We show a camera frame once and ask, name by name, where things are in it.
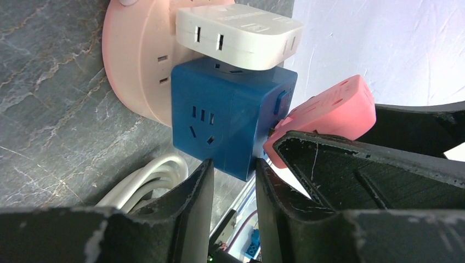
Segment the pink round socket base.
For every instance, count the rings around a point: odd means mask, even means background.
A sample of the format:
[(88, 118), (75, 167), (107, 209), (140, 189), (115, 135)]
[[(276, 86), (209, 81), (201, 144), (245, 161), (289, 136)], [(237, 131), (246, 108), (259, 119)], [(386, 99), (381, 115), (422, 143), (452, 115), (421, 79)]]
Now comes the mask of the pink round socket base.
[(131, 111), (172, 125), (171, 71), (203, 55), (175, 37), (179, 8), (233, 1), (110, 1), (102, 37), (104, 68), (111, 88)]

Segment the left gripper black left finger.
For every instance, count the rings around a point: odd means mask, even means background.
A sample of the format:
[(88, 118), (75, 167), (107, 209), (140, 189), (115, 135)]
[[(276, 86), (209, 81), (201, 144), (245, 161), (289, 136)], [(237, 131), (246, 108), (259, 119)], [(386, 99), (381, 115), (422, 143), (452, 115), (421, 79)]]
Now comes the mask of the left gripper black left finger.
[(206, 262), (214, 168), (129, 214), (110, 207), (1, 209), (1, 262)]

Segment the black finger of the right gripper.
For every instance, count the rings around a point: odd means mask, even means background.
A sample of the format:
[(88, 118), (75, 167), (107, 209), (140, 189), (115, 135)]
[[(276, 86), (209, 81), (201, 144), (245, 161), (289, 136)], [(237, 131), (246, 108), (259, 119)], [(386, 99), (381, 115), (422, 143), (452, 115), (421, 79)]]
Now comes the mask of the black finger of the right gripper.
[(376, 104), (375, 125), (357, 141), (445, 158), (464, 143), (464, 102), (434, 106)]
[(463, 162), (299, 131), (274, 149), (310, 196), (334, 210), (464, 208)]

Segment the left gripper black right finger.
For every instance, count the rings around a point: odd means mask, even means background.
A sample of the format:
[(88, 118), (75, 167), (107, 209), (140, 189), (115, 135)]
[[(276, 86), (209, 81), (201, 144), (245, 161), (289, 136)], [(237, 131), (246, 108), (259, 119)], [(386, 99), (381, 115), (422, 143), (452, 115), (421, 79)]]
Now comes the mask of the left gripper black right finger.
[(335, 211), (256, 162), (264, 262), (464, 262), (464, 211)]

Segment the pink and blue block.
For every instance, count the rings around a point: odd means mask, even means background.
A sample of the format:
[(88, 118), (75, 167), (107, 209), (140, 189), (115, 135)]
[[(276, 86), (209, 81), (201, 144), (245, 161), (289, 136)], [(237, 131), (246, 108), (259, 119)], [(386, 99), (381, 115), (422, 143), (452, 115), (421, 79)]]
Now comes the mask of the pink and blue block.
[(376, 122), (374, 97), (361, 75), (354, 75), (313, 96), (278, 122), (264, 143), (272, 164), (286, 168), (273, 144), (288, 131), (337, 135), (355, 140)]

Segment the dark blue cube socket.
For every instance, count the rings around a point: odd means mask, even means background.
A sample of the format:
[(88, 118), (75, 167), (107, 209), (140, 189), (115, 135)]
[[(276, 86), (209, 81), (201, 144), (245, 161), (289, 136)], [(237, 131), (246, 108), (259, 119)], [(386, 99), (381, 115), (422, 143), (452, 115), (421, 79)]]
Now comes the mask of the dark blue cube socket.
[(290, 109), (298, 75), (280, 66), (245, 70), (203, 57), (171, 72), (173, 145), (248, 181), (269, 132)]

